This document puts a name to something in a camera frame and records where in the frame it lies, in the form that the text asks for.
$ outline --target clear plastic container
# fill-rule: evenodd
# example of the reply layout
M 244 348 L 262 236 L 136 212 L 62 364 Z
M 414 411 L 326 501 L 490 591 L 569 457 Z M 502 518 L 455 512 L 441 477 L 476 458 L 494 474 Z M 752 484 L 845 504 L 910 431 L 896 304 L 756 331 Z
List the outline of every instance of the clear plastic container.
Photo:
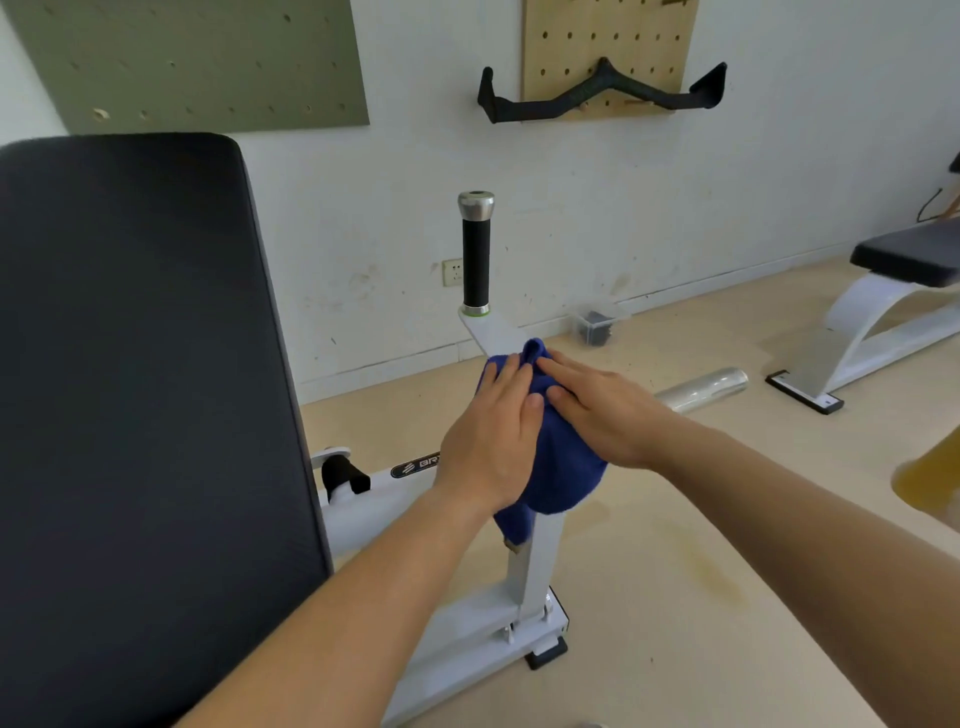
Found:
M 627 312 L 610 301 L 591 301 L 578 305 L 570 314 L 573 335 L 589 347 L 603 347 L 610 343 L 613 325 L 627 318 Z

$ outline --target black sticker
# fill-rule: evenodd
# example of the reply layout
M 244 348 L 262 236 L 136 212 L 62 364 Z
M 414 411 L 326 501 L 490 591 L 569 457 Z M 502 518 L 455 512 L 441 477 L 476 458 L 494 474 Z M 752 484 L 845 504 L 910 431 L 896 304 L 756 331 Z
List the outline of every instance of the black sticker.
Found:
M 407 475 L 425 471 L 427 468 L 434 468 L 439 462 L 440 454 L 434 452 L 432 455 L 424 455 L 423 457 L 418 457 L 416 460 L 400 463 L 395 468 L 390 469 L 390 475 L 392 477 L 406 477 Z

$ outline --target microfiber cloth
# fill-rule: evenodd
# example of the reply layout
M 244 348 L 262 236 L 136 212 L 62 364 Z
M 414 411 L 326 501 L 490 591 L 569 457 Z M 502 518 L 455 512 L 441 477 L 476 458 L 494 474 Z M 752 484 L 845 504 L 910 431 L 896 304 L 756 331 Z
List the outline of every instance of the microfiber cloth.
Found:
M 540 339 L 530 339 L 520 354 L 520 365 L 533 366 L 530 391 L 543 395 L 543 427 L 537 438 L 534 469 L 519 500 L 493 516 L 504 538 L 515 546 L 530 538 L 535 511 L 550 514 L 569 510 L 597 487 L 607 468 L 607 461 L 590 449 L 546 398 L 547 388 L 557 381 L 537 366 L 540 357 L 551 358 Z M 496 364 L 499 374 L 507 355 L 491 356 L 489 361 Z

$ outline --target person's left hand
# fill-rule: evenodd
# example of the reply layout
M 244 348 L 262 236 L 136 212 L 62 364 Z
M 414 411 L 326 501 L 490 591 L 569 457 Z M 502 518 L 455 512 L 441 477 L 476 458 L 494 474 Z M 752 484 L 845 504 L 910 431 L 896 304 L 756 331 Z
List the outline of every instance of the person's left hand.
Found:
M 500 376 L 488 364 L 467 410 L 446 433 L 434 488 L 491 516 L 520 497 L 530 479 L 543 424 L 543 397 L 528 394 L 533 368 L 507 357 Z

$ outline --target black foot cap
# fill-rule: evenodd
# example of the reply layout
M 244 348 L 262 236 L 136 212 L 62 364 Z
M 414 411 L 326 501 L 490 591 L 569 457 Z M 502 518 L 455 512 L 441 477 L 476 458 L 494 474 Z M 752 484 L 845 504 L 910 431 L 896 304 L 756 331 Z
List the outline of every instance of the black foot cap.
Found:
M 530 669 L 540 669 L 547 663 L 552 663 L 561 655 L 566 654 L 566 641 L 563 637 L 557 638 L 557 645 L 550 647 L 542 655 L 535 655 L 533 652 L 528 652 L 526 655 L 527 665 L 530 666 Z
M 825 395 L 825 398 L 830 400 L 830 404 L 828 404 L 827 406 L 823 406 L 818 402 L 809 400 L 808 398 L 804 397 L 804 395 L 802 395 L 800 392 L 797 392 L 796 390 L 791 389 L 790 387 L 783 384 L 783 382 L 781 382 L 779 379 L 777 379 L 778 376 L 785 375 L 786 373 L 787 371 L 785 369 L 781 369 L 779 372 L 773 372 L 771 375 L 766 377 L 764 381 L 774 389 L 779 389 L 785 395 L 792 397 L 794 400 L 805 404 L 810 409 L 815 409 L 817 412 L 819 412 L 822 415 L 832 414 L 833 412 L 836 412 L 838 409 L 840 409 L 843 406 L 844 404 L 843 400 L 840 400 L 839 398 L 836 398 L 834 396 L 827 397 Z

